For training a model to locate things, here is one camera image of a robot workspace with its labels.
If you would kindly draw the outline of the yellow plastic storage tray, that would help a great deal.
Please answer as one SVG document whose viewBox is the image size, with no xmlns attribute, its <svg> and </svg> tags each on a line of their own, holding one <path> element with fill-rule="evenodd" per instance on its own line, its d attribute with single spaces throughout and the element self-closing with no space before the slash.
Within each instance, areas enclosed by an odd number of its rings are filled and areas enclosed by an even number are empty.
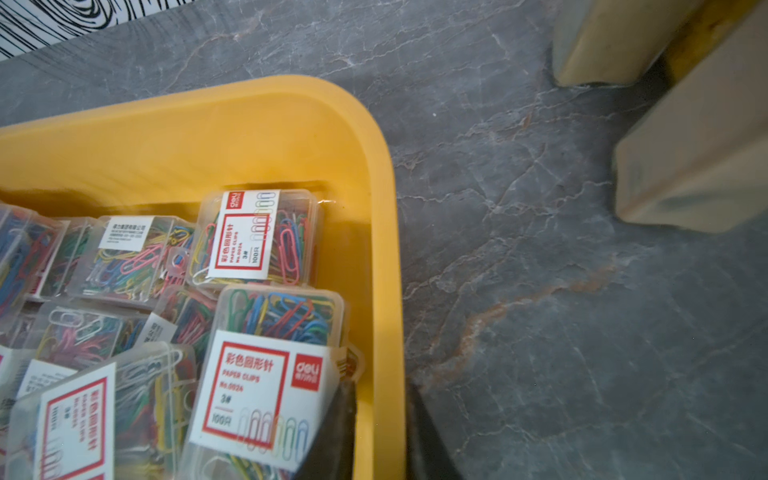
<svg viewBox="0 0 768 480">
<path fill-rule="evenodd" d="M 1 198 L 51 217 L 194 219 L 209 194 L 303 188 L 321 202 L 313 278 L 347 303 L 367 365 L 354 475 L 406 472 L 401 265 L 391 155 L 369 111 L 314 77 L 273 76 L 8 126 Z"/>
</svg>

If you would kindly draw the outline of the clear paper clip box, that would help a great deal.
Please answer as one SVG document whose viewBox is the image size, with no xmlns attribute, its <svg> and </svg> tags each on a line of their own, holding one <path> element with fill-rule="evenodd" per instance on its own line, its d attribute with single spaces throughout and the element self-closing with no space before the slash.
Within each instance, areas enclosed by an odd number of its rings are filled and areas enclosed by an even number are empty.
<svg viewBox="0 0 768 480">
<path fill-rule="evenodd" d="M 308 286 L 322 210 L 305 189 L 217 191 L 201 203 L 187 282 Z"/>
<path fill-rule="evenodd" d="M 344 373 L 344 322 L 333 291 L 224 288 L 177 478 L 294 478 Z"/>
</svg>

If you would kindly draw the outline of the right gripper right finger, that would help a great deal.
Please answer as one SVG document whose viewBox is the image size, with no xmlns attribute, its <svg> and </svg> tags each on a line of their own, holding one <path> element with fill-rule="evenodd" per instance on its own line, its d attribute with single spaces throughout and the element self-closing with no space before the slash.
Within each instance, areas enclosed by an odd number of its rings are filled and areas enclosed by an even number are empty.
<svg viewBox="0 0 768 480">
<path fill-rule="evenodd" d="M 418 388 L 406 384 L 406 478 L 461 480 Z"/>
</svg>

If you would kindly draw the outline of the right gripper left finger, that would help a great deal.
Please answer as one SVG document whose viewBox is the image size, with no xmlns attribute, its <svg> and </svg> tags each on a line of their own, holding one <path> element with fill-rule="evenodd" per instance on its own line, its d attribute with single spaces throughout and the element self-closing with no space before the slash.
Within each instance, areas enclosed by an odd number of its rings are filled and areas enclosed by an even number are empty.
<svg viewBox="0 0 768 480">
<path fill-rule="evenodd" d="M 323 422 L 295 480 L 350 480 L 353 478 L 356 439 L 356 384 L 344 380 L 332 398 Z"/>
</svg>

